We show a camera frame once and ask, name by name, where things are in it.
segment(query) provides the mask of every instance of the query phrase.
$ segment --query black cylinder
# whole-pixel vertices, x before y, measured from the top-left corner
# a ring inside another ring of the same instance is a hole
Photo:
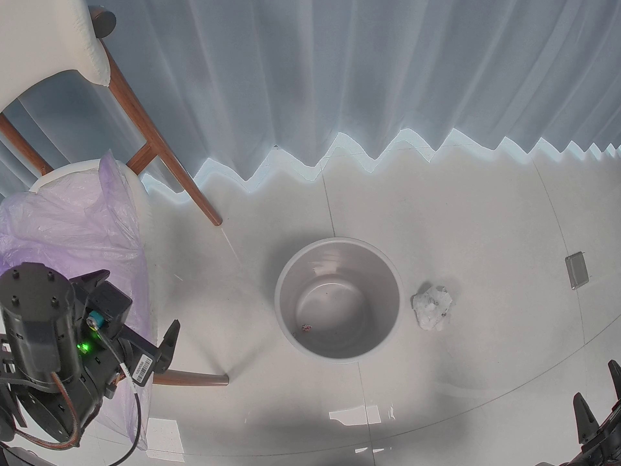
[[[58,392],[79,377],[82,365],[73,329],[75,293],[66,277],[25,262],[0,276],[0,306],[16,369],[43,392]]]

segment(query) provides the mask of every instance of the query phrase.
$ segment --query translucent purple trash bag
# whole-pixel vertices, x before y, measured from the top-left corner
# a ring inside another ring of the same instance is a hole
[[[67,278],[98,269],[134,302],[126,324],[151,336],[147,261],[138,218],[125,175],[111,152],[99,169],[70,173],[0,204],[0,273],[22,262],[42,262]],[[136,436],[136,400],[123,380],[112,400],[104,399],[96,420],[129,437]],[[147,448],[151,381],[138,389],[142,430],[138,446]]]

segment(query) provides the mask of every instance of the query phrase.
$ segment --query chair backrest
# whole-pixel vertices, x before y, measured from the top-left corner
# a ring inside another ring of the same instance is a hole
[[[0,37],[0,112],[61,71],[110,83],[110,64],[85,0],[0,0]]]

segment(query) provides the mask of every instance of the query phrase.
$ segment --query brown wire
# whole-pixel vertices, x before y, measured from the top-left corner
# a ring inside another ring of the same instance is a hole
[[[47,442],[46,440],[38,439],[37,437],[27,434],[26,432],[19,430],[19,429],[16,429],[15,433],[17,433],[20,437],[23,437],[26,440],[31,441],[33,444],[36,444],[41,447],[45,447],[46,449],[66,450],[66,449],[70,449],[73,446],[75,446],[80,439],[80,425],[78,423],[78,414],[75,408],[73,407],[73,402],[71,401],[71,398],[69,397],[69,394],[66,391],[65,385],[63,384],[63,382],[60,381],[60,378],[58,378],[58,375],[55,372],[52,372],[51,377],[54,380],[54,383],[56,384],[56,386],[58,387],[58,390],[63,395],[63,398],[65,399],[65,402],[67,404],[67,407],[71,411],[71,417],[73,418],[73,433],[69,437],[69,440],[67,440],[66,442],[59,442],[58,444],[56,444],[54,442]]]

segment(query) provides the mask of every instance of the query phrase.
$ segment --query floor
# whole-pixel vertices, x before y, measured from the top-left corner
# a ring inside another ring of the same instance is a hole
[[[126,464],[527,466],[578,453],[574,393],[600,421],[616,399],[621,155],[463,142],[431,157],[400,143],[372,173],[365,158],[336,148],[308,181],[275,150],[251,193],[210,175],[220,228],[151,192],[167,251],[160,331],[182,326],[171,367],[231,383],[153,387],[150,416],[170,420],[154,422],[167,431]],[[408,299],[445,285],[448,326],[421,330],[406,309],[389,344],[359,363],[299,353],[276,322],[274,287],[295,252],[332,236],[382,250]],[[590,281],[573,291],[564,258],[578,251]],[[104,465],[127,447],[94,427],[53,460]]]

